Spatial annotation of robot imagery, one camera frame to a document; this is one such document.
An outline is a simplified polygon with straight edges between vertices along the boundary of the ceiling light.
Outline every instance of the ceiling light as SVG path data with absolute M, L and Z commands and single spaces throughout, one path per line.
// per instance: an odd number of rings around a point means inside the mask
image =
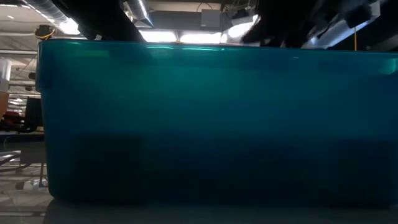
M 33 7 L 33 5 L 31 4 L 27 4 L 31 9 L 35 9 L 35 7 Z
M 0 4 L 0 6 L 3 6 L 3 7 L 18 7 L 17 5 L 11 5 L 11 4 Z
M 259 15 L 254 15 L 253 16 L 253 22 L 256 22 L 258 18 L 259 18 Z
M 142 37 L 148 41 L 153 43 L 159 42 L 175 42 L 177 38 L 175 33 L 172 31 L 139 31 Z
M 189 44 L 219 44 L 220 40 L 221 40 L 220 32 L 214 34 L 204 34 L 204 33 L 185 34 L 180 39 L 181 42 Z
M 77 35 L 77 34 L 80 34 L 80 32 L 78 30 L 78 26 L 79 25 L 73 19 L 69 18 L 66 22 L 63 22 L 59 25 L 59 29 L 64 34 Z
M 368 25 L 371 21 L 366 21 L 356 26 L 356 31 L 361 30 L 363 27 Z M 349 28 L 346 21 L 340 21 L 336 25 L 329 28 L 328 32 L 324 33 L 319 39 L 312 37 L 307 44 L 306 48 L 323 48 L 332 47 L 347 37 L 354 34 L 354 28 Z
M 228 35 L 232 38 L 237 38 L 243 36 L 249 29 L 253 26 L 253 22 L 247 22 L 244 24 L 239 24 L 236 26 L 232 26 L 229 31 Z

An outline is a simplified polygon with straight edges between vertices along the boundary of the teal plastic container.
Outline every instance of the teal plastic container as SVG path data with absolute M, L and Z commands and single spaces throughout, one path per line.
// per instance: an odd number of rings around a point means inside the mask
M 96 203 L 388 207 L 397 54 L 50 40 L 50 192 Z

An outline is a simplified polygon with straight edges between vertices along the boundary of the duct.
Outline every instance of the duct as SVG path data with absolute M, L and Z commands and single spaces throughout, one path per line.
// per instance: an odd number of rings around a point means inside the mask
M 10 97 L 14 97 L 14 96 L 40 96 L 40 93 L 10 93 L 9 94 Z
M 59 10 L 51 0 L 22 0 L 65 34 L 80 34 L 78 24 Z
M 363 27 L 372 23 L 375 19 L 380 16 L 380 1 L 370 4 L 372 18 L 355 28 L 350 28 L 345 20 L 341 20 L 337 22 L 335 25 L 331 26 L 329 30 L 324 33 L 320 38 L 317 38 L 317 35 L 314 35 L 304 46 L 306 49 L 327 49 L 328 47 L 332 47 L 347 37 L 354 34 L 356 31 L 361 30 Z
M 132 22 L 136 27 L 154 27 L 145 0 L 128 0 L 124 6 L 132 15 Z

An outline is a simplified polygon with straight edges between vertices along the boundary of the ceiling beam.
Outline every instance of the ceiling beam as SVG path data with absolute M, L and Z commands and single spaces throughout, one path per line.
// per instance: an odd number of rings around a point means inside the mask
M 15 96 L 40 96 L 40 93 L 10 93 L 9 96 L 11 98 L 15 98 Z
M 2 56 L 4 56 L 4 55 L 12 55 L 14 57 L 15 56 L 24 56 L 24 57 L 28 57 L 28 58 L 34 58 L 37 55 L 37 51 L 36 50 L 8 50 L 8 49 L 0 49 L 0 54 Z
M 207 0 L 207 1 L 203 1 L 203 0 L 156 0 L 157 2 L 197 2 L 197 3 L 218 3 L 221 4 L 223 3 L 223 0 Z M 232 4 L 232 3 L 236 3 L 237 1 L 235 0 L 224 0 L 225 4 Z M 241 0 L 239 3 L 240 4 L 244 4 L 244 3 L 248 3 L 248 0 Z
M 15 52 L 20 52 L 20 50 L 0 50 L 0 56 L 5 57 L 5 58 L 12 58 L 15 61 L 18 61 L 24 65 L 27 65 L 29 63 L 29 60 L 25 59 L 26 56 L 31 56 L 36 57 L 36 55 L 21 55 L 21 54 L 16 54 Z

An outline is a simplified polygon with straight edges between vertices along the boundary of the fluorescent light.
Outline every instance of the fluorescent light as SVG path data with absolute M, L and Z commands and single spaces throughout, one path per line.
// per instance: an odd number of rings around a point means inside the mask
M 257 22 L 257 19 L 259 18 L 259 15 L 254 15 L 253 16 L 253 22 Z
M 64 34 L 77 35 L 77 34 L 80 34 L 80 32 L 78 30 L 78 26 L 79 25 L 73 19 L 69 18 L 66 22 L 63 22 L 59 25 L 59 29 Z
M 40 12 L 39 10 L 35 9 L 35 11 L 36 11 L 37 13 L 39 13 L 42 17 L 48 19 L 48 17 L 47 17 L 45 14 L 42 14 L 42 12 Z
M 7 111 L 10 111 L 10 112 L 23 112 L 23 110 L 14 110 L 14 109 L 8 109 Z
M 220 32 L 214 34 L 204 34 L 204 33 L 185 34 L 180 39 L 181 42 L 190 43 L 190 44 L 219 44 L 220 40 L 221 40 Z
M 12 4 L 0 4 L 0 6 L 3 6 L 3 7 L 18 7 L 17 5 L 12 5 Z
M 35 9 L 35 7 L 33 7 L 31 4 L 29 4 L 28 2 L 26 2 L 26 0 L 21 0 L 22 2 L 24 2 L 25 4 L 27 4 L 30 8 Z
M 365 27 L 369 23 L 370 23 L 369 21 L 366 21 L 366 22 L 363 22 L 362 24 L 356 26 L 356 31 L 359 31 L 360 29 L 362 29 L 363 27 Z M 354 28 L 349 29 L 347 31 L 344 31 L 342 34 L 340 34 L 338 37 L 336 37 L 335 40 L 331 41 L 328 45 L 330 47 L 332 47 L 332 46 L 340 43 L 342 40 L 345 40 L 347 37 L 349 37 L 349 36 L 351 36 L 353 34 L 354 34 Z
M 229 31 L 228 35 L 232 38 L 237 38 L 243 36 L 249 29 L 253 26 L 253 22 L 247 22 L 244 24 L 239 24 L 236 26 L 232 26 Z
M 22 103 L 24 100 L 17 98 L 17 99 L 9 99 L 9 102 L 12 103 L 13 105 L 19 105 L 20 103 Z
M 175 42 L 177 38 L 172 31 L 139 31 L 148 42 Z

